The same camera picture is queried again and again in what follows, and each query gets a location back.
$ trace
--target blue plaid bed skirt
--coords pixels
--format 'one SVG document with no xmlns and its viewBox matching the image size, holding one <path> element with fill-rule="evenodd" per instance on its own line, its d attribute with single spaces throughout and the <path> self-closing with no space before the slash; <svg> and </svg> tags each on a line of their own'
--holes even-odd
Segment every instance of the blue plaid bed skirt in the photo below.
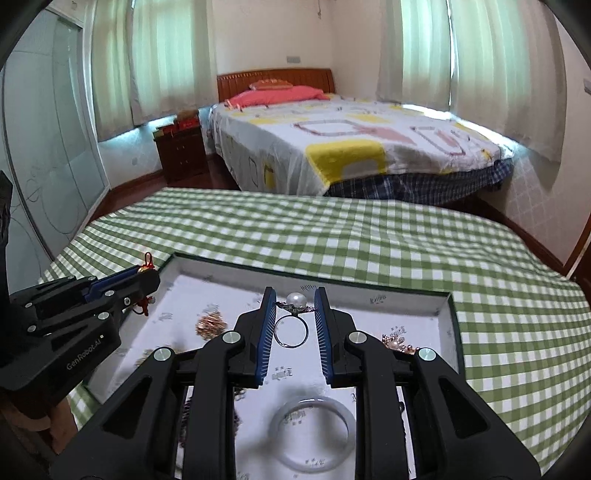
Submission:
<svg viewBox="0 0 591 480">
<path fill-rule="evenodd" d="M 488 168 L 447 175 L 404 173 L 340 181 L 332 184 L 324 196 L 445 205 L 486 187 L 500 189 L 512 172 L 513 159 L 506 158 Z"/>
</svg>

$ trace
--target metal screw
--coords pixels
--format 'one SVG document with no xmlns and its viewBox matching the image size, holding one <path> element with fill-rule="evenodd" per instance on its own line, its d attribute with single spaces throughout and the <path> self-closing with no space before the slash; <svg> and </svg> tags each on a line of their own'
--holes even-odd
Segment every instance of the metal screw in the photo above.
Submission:
<svg viewBox="0 0 591 480">
<path fill-rule="evenodd" d="M 231 330 L 223 334 L 222 340 L 226 343 L 237 343 L 240 341 L 240 338 L 240 333 Z"/>
<path fill-rule="evenodd" d="M 349 340 L 353 343 L 365 343 L 367 339 L 368 336 L 363 332 L 352 332 L 349 334 Z"/>
<path fill-rule="evenodd" d="M 421 348 L 418 355 L 426 362 L 431 362 L 437 358 L 437 354 L 430 348 Z"/>
<path fill-rule="evenodd" d="M 158 360 L 158 362 L 164 362 L 170 358 L 172 352 L 170 348 L 159 348 L 154 352 L 154 359 Z"/>
</svg>

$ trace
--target gingham cloth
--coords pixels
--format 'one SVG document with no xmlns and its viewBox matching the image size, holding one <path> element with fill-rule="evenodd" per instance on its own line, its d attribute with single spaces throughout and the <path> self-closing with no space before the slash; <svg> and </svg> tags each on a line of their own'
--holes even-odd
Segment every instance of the gingham cloth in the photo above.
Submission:
<svg viewBox="0 0 591 480">
<path fill-rule="evenodd" d="M 509 229 L 401 202 L 164 189 L 91 223 L 44 279 L 174 251 L 322 278 L 452 292 L 468 383 L 546 471 L 590 407 L 591 310 Z M 83 424 L 97 405 L 70 394 Z"/>
<path fill-rule="evenodd" d="M 497 160 L 480 170 L 446 175 L 403 173 L 375 175 L 333 183 L 327 197 L 400 200 L 422 205 L 445 205 L 466 198 L 485 187 L 498 186 L 513 173 L 513 159 Z"/>
</svg>

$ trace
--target tray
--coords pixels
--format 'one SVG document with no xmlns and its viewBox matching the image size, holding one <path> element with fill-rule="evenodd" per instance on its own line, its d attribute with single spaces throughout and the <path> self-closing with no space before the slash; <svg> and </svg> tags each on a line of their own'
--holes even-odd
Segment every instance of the tray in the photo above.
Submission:
<svg viewBox="0 0 591 480">
<path fill-rule="evenodd" d="M 402 290 L 346 283 L 277 271 L 243 267 L 209 259 L 174 254 L 160 269 L 161 285 L 150 316 L 129 315 L 121 326 L 121 347 L 93 373 L 87 383 L 90 392 L 104 402 L 157 347 L 176 352 L 201 348 L 209 336 L 232 329 L 238 316 L 259 307 L 266 286 L 285 301 L 292 292 L 303 293 L 313 306 L 314 291 L 326 288 L 332 308 L 352 315 L 358 330 L 386 342 L 394 339 L 405 346 L 430 347 L 463 376 L 464 364 L 453 299 L 450 294 Z M 284 314 L 277 310 L 277 319 Z M 213 319 L 207 331 L 204 319 Z M 301 315 L 309 337 L 298 348 L 284 348 L 273 340 L 268 375 L 258 390 L 235 396 L 238 415 L 236 470 L 239 480 L 281 480 L 313 475 L 317 480 L 353 479 L 354 451 L 337 468 L 327 472 L 304 473 L 288 468 L 271 453 L 271 420 L 285 404 L 296 398 L 329 397 L 355 416 L 355 390 L 331 389 L 324 380 L 316 336 L 314 313 Z M 305 336 L 296 318 L 279 321 L 277 336 L 297 345 Z M 400 400 L 404 400 L 399 389 Z M 410 435 L 403 414 L 407 438 Z M 323 408 L 304 408 L 285 417 L 280 426 L 281 444 L 289 457 L 303 466 L 322 470 L 332 456 L 338 456 L 348 435 L 341 418 Z M 410 478 L 415 477 L 411 442 L 407 442 Z"/>
</svg>

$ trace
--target curtain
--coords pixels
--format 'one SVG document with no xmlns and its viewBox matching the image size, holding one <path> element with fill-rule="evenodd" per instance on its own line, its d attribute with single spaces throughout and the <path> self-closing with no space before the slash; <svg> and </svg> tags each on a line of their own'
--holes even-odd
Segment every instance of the curtain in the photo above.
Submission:
<svg viewBox="0 0 591 480">
<path fill-rule="evenodd" d="M 449 110 L 447 1 L 382 0 L 382 19 L 378 98 Z"/>
<path fill-rule="evenodd" d="M 566 69 L 539 0 L 449 0 L 456 49 L 452 112 L 560 161 Z"/>
<path fill-rule="evenodd" d="M 210 0 L 135 0 L 132 102 L 137 125 L 217 101 Z"/>
<path fill-rule="evenodd" d="M 129 103 L 128 0 L 100 0 L 92 32 L 92 84 L 99 141 L 134 127 Z"/>
</svg>

